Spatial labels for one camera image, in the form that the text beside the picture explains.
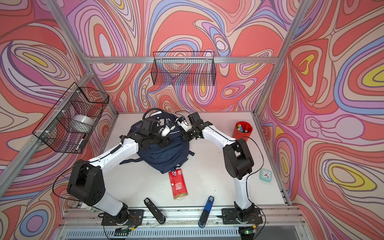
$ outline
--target backpack strap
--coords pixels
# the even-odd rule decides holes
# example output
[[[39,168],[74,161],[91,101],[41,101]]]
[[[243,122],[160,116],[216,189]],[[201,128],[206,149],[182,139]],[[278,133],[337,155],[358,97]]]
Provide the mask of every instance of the backpack strap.
[[[170,172],[174,172],[176,171],[176,168],[178,167],[181,167],[181,165],[183,165],[183,163],[185,163],[186,161],[188,160],[188,158],[185,158],[183,161],[181,161],[179,164],[177,164],[176,166],[172,167],[169,171]]]
[[[121,163],[119,163],[119,165],[124,164],[124,163],[129,163],[129,162],[140,162],[140,161],[143,161],[143,159],[141,157],[139,157],[138,159],[130,158],[130,159],[122,161]]]

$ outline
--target red pen holder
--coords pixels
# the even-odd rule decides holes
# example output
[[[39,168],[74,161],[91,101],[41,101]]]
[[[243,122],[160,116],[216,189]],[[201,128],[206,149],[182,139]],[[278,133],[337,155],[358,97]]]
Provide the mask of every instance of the red pen holder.
[[[238,125],[241,125],[241,127],[243,128],[244,132],[241,132],[240,130],[237,129]],[[235,129],[233,130],[232,137],[236,138],[236,139],[240,139],[242,137],[245,137],[243,139],[248,141],[247,137],[251,136],[252,130],[253,130],[253,127],[249,123],[247,123],[247,122],[237,122],[236,125],[235,125]]]

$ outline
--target wire basket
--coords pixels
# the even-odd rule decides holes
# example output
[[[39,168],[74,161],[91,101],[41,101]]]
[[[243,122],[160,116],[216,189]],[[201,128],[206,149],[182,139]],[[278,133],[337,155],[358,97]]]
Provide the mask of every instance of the wire basket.
[[[108,102],[106,93],[77,87],[48,127],[33,134],[55,152],[82,153]]]
[[[154,85],[215,85],[215,53],[212,51],[159,51],[153,55]]]

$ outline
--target navy backpack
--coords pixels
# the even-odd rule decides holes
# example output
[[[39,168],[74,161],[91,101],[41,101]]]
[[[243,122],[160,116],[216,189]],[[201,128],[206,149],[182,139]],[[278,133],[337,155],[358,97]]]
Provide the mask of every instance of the navy backpack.
[[[169,134],[172,141],[165,147],[160,147],[157,144],[150,144],[147,149],[142,148],[137,152],[140,158],[124,160],[120,164],[140,162],[144,160],[163,174],[169,171],[175,171],[176,168],[181,167],[181,165],[188,160],[188,154],[191,154],[192,156],[194,155],[193,152],[189,151],[189,142],[185,142],[181,137],[179,126],[176,124],[177,117],[173,114],[163,112],[149,118],[158,121],[164,118],[170,119],[175,125],[175,128]],[[133,124],[129,134],[137,131],[141,125],[142,121]]]

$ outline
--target swirl pattern wall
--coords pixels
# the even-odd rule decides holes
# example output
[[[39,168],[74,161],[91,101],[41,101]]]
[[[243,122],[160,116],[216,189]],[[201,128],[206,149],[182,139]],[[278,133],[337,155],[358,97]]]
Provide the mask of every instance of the swirl pattern wall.
[[[0,174],[58,98],[84,75],[48,11],[40,0],[0,2]],[[50,238],[64,209],[74,204],[52,194],[53,181],[77,159],[97,155],[112,119],[106,109],[81,155],[55,153],[46,145],[38,149],[0,198],[1,240]],[[64,195],[67,183],[59,179],[55,191]]]
[[[384,2],[316,0],[258,115],[315,239],[384,239]]]
[[[277,56],[298,2],[284,0],[85,0],[62,7],[90,56],[152,56],[206,51],[216,56]],[[271,64],[218,64],[217,86],[153,86],[151,65],[94,64],[120,112],[249,111]]]

